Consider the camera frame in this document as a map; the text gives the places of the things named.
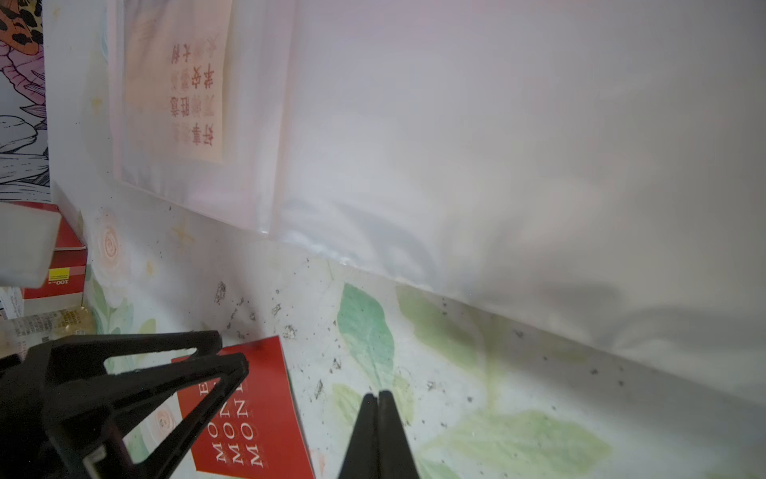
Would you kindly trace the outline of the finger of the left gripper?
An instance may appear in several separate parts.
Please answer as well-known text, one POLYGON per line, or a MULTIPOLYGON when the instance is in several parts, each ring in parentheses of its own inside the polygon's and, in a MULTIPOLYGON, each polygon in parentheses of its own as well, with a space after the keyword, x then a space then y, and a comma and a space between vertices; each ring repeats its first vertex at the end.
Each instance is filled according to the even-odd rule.
POLYGON ((66 382, 45 397, 44 430, 66 478, 169 478, 248 374, 247 359, 235 353, 66 382), (125 436, 176 393, 209 381, 213 389, 146 459, 134 461, 125 436))
POLYGON ((1 405, 34 407, 48 385, 102 376, 112 357, 190 348, 197 355, 215 355, 222 347, 216 331, 66 336, 31 347, 25 357, 2 359, 1 405))

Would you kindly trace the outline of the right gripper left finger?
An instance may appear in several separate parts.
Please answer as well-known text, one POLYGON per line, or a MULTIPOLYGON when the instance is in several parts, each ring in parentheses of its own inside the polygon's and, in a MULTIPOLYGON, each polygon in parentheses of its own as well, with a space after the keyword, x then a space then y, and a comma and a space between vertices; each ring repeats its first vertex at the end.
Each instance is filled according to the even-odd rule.
POLYGON ((374 479, 380 476, 378 446, 378 398, 363 397, 339 479, 374 479))

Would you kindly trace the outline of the pink elephant photo album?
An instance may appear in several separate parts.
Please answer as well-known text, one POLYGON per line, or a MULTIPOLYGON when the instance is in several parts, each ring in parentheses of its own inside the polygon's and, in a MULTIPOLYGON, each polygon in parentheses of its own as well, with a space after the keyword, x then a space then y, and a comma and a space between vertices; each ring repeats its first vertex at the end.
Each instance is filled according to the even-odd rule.
POLYGON ((223 163, 114 173, 219 222, 765 400, 761 1, 232 1, 223 163))

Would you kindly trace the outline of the red money money card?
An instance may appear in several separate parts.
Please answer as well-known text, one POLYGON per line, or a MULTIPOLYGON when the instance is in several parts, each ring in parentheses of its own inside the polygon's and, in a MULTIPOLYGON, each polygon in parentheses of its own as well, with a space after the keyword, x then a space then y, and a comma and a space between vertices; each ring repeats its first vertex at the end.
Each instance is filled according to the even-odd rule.
POLYGON ((203 428, 176 478, 315 477, 277 336, 226 347, 247 378, 203 428))

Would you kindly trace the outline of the pale pink text card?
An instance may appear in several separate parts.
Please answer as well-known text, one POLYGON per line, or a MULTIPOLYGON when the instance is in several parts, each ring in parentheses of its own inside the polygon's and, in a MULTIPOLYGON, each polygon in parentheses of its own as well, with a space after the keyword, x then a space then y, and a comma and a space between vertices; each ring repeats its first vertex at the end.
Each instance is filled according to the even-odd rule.
POLYGON ((158 155, 223 163, 231 1, 127 1, 124 114, 158 155))

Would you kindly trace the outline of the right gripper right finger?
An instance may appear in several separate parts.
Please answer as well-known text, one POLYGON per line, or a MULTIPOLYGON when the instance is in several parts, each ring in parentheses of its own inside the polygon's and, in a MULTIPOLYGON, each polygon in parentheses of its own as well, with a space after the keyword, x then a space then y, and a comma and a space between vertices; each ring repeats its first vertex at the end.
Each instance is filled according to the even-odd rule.
POLYGON ((379 393, 377 408, 378 477, 382 479, 419 479, 394 395, 379 393))

